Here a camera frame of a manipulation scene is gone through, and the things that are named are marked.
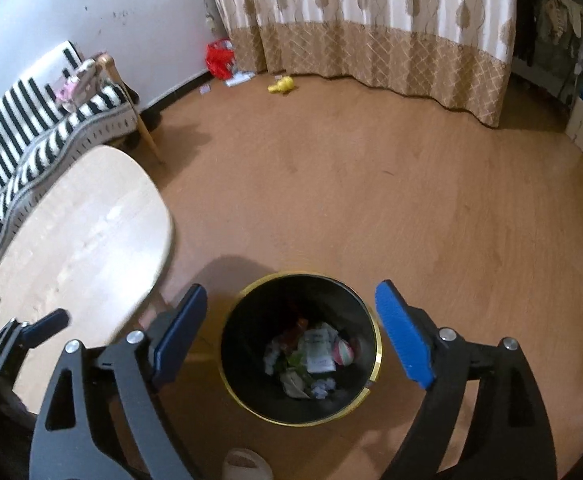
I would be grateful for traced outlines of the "pink clothes on sofa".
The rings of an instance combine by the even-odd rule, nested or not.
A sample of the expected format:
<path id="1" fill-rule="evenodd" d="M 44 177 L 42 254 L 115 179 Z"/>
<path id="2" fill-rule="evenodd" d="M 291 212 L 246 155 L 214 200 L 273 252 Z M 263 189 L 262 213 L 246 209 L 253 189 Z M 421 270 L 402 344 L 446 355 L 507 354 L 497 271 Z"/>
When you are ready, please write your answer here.
<path id="1" fill-rule="evenodd" d="M 69 76 L 63 76 L 54 87 L 55 103 L 68 113 L 75 112 L 98 92 L 100 65 L 88 58 Z"/>

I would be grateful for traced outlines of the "beige patterned curtain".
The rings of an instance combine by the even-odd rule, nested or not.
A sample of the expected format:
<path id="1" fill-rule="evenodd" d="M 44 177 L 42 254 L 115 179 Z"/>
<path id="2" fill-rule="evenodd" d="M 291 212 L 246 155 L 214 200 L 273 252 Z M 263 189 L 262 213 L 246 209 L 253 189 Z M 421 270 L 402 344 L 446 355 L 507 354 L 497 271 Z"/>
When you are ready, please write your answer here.
<path id="1" fill-rule="evenodd" d="M 501 117 L 516 0 L 215 0 L 238 66 L 348 76 L 425 96 L 483 125 Z"/>

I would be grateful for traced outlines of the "white paper on floor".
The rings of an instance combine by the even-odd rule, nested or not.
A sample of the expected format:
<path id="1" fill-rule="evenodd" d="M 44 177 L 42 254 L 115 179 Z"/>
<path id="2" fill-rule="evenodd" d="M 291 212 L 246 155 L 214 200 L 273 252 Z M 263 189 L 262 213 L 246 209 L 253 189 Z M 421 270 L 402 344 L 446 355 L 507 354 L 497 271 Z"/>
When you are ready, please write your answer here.
<path id="1" fill-rule="evenodd" d="M 233 88 L 238 86 L 238 84 L 244 84 L 250 81 L 254 76 L 256 74 L 252 72 L 237 72 L 229 79 L 226 79 L 225 84 L 228 88 Z"/>

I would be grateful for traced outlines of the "red plastic bag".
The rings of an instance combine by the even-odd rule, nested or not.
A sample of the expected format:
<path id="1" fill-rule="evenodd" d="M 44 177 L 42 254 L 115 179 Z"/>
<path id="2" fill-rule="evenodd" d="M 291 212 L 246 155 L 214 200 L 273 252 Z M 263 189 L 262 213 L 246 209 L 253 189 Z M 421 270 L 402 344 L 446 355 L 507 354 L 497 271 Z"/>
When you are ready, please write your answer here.
<path id="1" fill-rule="evenodd" d="M 215 40 L 206 45 L 206 68 L 210 74 L 220 80 L 229 80 L 235 72 L 235 54 L 233 44 L 228 38 Z"/>

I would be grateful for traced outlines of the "cardboard box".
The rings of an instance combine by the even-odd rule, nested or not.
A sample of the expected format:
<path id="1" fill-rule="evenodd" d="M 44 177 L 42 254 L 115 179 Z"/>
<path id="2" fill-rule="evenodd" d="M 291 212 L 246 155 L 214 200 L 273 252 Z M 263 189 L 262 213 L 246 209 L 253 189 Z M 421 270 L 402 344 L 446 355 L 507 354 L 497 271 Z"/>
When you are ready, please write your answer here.
<path id="1" fill-rule="evenodd" d="M 573 104 L 566 134 L 573 144 L 583 152 L 583 99 L 581 98 L 576 98 L 575 104 Z"/>

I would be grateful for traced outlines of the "black round trash bin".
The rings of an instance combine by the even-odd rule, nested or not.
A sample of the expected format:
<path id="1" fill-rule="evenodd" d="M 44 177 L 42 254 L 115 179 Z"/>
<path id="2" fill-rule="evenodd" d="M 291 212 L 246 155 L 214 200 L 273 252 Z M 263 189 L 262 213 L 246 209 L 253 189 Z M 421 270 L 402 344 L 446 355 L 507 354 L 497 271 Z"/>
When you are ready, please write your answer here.
<path id="1" fill-rule="evenodd" d="M 303 335 L 337 330 L 336 370 L 309 374 Z M 346 284 L 311 273 L 279 273 L 247 287 L 227 315 L 220 367 L 245 410 L 278 426 L 312 427 L 353 412 L 375 384 L 383 344 L 372 310 Z"/>

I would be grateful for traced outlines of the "white crumpled paper trash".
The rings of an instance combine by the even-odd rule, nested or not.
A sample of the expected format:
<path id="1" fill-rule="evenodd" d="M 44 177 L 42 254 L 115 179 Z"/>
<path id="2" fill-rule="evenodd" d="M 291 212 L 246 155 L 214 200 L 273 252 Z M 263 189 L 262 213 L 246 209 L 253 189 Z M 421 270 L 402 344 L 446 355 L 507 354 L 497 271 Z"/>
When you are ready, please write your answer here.
<path id="1" fill-rule="evenodd" d="M 334 343 L 337 330 L 323 323 L 303 335 L 305 367 L 309 374 L 327 374 L 336 370 Z"/>

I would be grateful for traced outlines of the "wooden stick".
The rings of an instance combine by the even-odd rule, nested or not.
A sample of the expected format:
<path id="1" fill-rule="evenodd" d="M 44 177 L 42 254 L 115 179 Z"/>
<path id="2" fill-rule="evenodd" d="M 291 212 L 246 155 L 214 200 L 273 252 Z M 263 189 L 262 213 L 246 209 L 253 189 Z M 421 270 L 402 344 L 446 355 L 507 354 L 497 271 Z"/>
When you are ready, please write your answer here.
<path id="1" fill-rule="evenodd" d="M 128 88 L 126 88 L 126 84 L 120 76 L 118 69 L 116 68 L 116 62 L 114 62 L 113 57 L 107 52 L 101 53 L 96 58 L 96 62 L 100 68 L 111 78 L 111 80 L 124 92 L 126 99 L 130 103 L 131 109 L 134 112 L 136 118 L 136 129 L 139 132 L 140 137 L 148 145 L 148 148 L 150 149 L 151 153 L 154 154 L 154 157 L 157 158 L 157 161 L 162 164 L 164 159 L 160 153 L 158 145 L 156 142 L 154 142 L 154 138 L 152 137 L 150 131 L 146 127 L 145 122 L 142 120 L 142 116 L 140 116 L 139 111 L 133 103 L 132 96 L 130 92 L 128 92 Z"/>

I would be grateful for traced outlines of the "white slipper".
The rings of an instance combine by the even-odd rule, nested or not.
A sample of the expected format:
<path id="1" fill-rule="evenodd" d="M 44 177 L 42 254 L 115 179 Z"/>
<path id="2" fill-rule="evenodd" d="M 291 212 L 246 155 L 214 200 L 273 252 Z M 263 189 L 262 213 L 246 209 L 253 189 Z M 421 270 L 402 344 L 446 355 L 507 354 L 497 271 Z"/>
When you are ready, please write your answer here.
<path id="1" fill-rule="evenodd" d="M 223 480 L 273 480 L 272 468 L 258 453 L 248 448 L 232 448 L 222 466 Z"/>

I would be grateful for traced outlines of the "yellow toy on floor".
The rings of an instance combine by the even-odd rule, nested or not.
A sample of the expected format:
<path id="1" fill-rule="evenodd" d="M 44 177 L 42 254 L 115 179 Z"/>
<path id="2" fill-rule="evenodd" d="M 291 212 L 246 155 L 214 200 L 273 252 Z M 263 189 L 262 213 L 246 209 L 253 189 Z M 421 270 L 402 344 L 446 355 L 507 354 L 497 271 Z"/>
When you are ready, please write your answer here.
<path id="1" fill-rule="evenodd" d="M 267 87 L 270 94 L 288 94 L 296 89 L 295 81 L 291 76 L 282 76 L 275 80 L 274 84 Z"/>

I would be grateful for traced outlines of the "black white striped sofa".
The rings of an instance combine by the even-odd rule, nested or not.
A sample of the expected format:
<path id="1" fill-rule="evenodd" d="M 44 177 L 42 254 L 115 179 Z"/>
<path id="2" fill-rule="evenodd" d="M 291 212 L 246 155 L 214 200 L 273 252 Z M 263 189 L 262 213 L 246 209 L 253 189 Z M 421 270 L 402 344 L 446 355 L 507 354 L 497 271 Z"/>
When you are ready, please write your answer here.
<path id="1" fill-rule="evenodd" d="M 100 76 L 98 92 L 75 112 L 56 105 L 56 83 L 82 63 L 74 45 L 64 41 L 0 98 L 0 260 L 26 217 L 74 162 L 136 129 L 130 103 L 108 76 Z"/>

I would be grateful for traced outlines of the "hanging white clothes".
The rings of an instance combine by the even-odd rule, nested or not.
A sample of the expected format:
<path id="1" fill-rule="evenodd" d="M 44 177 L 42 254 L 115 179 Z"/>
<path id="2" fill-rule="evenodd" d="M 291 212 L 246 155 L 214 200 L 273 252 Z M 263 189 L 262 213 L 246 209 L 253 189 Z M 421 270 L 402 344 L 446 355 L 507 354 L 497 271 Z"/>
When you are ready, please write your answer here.
<path id="1" fill-rule="evenodd" d="M 568 49 L 575 59 L 573 73 L 579 76 L 583 73 L 583 4 L 573 0 L 546 0 L 543 10 L 549 19 L 554 44 L 568 36 Z"/>

